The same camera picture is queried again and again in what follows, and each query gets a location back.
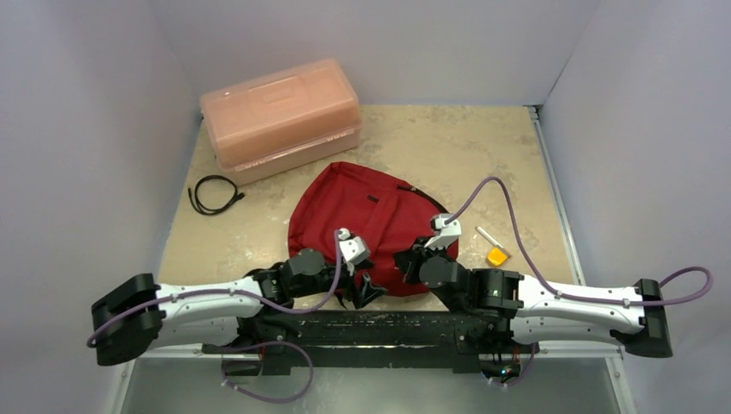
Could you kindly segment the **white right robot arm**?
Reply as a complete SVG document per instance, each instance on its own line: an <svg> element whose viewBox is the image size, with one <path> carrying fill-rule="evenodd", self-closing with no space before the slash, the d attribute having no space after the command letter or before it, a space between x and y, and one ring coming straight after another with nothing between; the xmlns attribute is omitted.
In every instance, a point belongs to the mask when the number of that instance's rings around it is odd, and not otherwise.
<svg viewBox="0 0 731 414"><path fill-rule="evenodd" d="M428 288L452 313L484 319L484 339L504 351L517 343L604 342L634 356L673 355L659 282L596 288L554 284L496 268L467 269L444 249L425 248L419 237L393 255L405 283Z"/></svg>

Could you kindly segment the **red backpack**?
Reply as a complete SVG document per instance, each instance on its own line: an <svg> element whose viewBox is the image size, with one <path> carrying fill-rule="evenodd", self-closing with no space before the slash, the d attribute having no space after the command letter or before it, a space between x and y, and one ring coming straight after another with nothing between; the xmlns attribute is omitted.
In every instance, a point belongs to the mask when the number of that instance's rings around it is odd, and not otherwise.
<svg viewBox="0 0 731 414"><path fill-rule="evenodd" d="M447 209L405 180L345 161L329 164L309 185L294 209L288 228L291 256L312 248L334 261L334 232L349 229L370 249L367 272L392 297L424 294L428 288L408 284L394 254L433 234L431 220Z"/></svg>

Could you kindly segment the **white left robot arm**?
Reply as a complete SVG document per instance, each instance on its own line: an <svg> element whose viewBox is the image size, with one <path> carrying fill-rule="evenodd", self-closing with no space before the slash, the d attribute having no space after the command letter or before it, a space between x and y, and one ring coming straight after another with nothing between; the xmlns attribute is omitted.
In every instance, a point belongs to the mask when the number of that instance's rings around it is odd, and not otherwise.
<svg viewBox="0 0 731 414"><path fill-rule="evenodd" d="M97 364L114 366L136 359L150 349L201 343L252 349L257 330L244 320L265 314L302 315L322 308L318 303L297 309L295 298L331 294L360 309L387 291L371 281L371 261L363 252L328 263L323 254L306 248L269 268L245 277L208 285L158 284L150 273L137 274L91 306L93 332L88 348Z"/></svg>

